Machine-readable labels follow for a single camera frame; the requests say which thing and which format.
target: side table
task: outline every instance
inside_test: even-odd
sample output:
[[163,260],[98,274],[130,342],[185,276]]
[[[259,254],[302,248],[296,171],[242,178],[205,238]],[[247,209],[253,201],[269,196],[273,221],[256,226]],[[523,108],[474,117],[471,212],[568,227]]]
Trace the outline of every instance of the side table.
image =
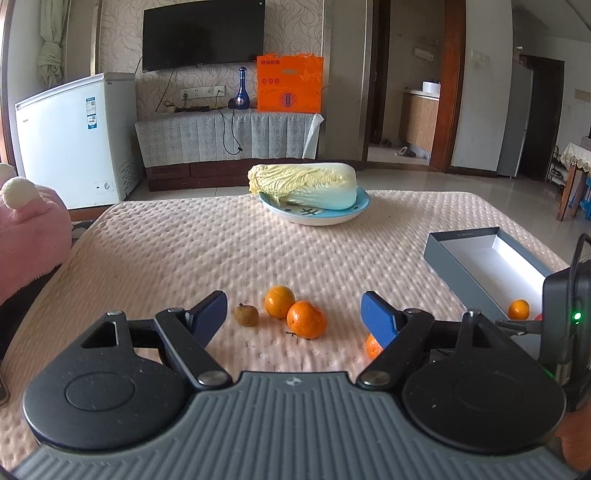
[[587,175],[591,170],[591,151],[587,150],[586,148],[580,147],[579,145],[575,145],[574,143],[569,143],[568,147],[566,147],[564,153],[560,157],[560,162],[562,163],[562,165],[568,168],[569,176],[566,180],[566,185],[564,186],[564,192],[562,194],[562,199],[560,200],[560,207],[558,207],[558,213],[556,214],[556,219],[559,222],[561,222],[564,219],[564,214],[566,213],[570,195],[573,190],[574,177],[576,175],[577,170],[580,170],[582,175],[577,185],[577,190],[574,194],[573,207],[571,208],[570,212],[570,216],[572,218],[574,218],[575,215],[577,215],[579,203],[586,188],[585,183],[587,181]]

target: lace tablecloth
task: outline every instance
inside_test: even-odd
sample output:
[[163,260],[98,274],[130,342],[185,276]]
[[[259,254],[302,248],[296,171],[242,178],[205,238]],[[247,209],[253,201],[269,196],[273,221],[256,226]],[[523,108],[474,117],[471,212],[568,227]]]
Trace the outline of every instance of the lace tablecloth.
[[589,170],[591,170],[591,151],[574,143],[569,143],[569,146],[566,147],[560,157],[560,162],[566,168],[570,168],[574,164],[577,165],[577,168],[589,173]]

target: black circular pad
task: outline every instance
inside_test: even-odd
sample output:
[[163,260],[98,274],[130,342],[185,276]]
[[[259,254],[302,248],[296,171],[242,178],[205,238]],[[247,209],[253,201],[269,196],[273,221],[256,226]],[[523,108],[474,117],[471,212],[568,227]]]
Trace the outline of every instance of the black circular pad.
[[124,375],[95,372],[72,380],[66,398],[79,410],[107,411],[127,403],[134,391],[133,381]]
[[31,382],[22,405],[40,442],[114,450],[171,426],[187,401],[182,377],[133,350],[118,350],[67,349]]
[[542,445],[562,418],[564,393],[539,366],[516,360],[484,354],[426,365],[405,383],[404,407],[453,448],[495,455]]
[[466,407],[490,413],[509,410],[523,398],[521,385],[495,372],[461,378],[454,387],[454,393]]

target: power cord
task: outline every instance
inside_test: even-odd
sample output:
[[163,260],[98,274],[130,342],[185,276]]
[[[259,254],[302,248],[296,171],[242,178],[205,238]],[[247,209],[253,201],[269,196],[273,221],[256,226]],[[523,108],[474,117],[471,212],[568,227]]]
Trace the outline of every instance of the power cord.
[[142,55],[138,60],[138,64],[135,66],[134,77],[138,74],[139,64],[141,63],[143,58],[144,58],[144,56]]
[[242,151],[242,146],[240,145],[240,142],[238,141],[238,139],[234,136],[234,109],[232,109],[232,122],[231,122],[230,130],[232,131],[232,138],[238,144],[238,151],[236,153],[232,153],[226,148],[226,118],[223,116],[221,109],[218,108],[217,111],[220,112],[220,115],[222,116],[222,122],[223,122],[223,136],[222,136],[223,149],[226,151],[226,153],[228,155],[238,155]]
[[173,78],[173,73],[174,73],[174,69],[172,72],[170,72],[170,77],[168,77],[168,83],[166,84],[166,88],[164,89],[164,93],[162,94],[162,98],[158,102],[158,106],[156,107],[156,110],[154,110],[154,112],[158,111],[158,108],[160,108],[160,105],[162,104],[162,100],[164,100],[164,95],[166,95],[166,92],[168,91],[168,87],[170,87],[170,80]]

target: blue gripper pad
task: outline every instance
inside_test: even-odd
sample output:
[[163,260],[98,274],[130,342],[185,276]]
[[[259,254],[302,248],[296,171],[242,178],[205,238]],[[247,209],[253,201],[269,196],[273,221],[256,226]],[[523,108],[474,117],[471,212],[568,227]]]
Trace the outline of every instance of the blue gripper pad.
[[398,334],[395,315],[398,313],[374,291],[361,298],[361,319],[382,348],[386,348]]
[[228,297],[221,290],[216,290],[189,310],[187,315],[191,315],[193,320],[189,331],[197,343],[205,348],[226,321]]

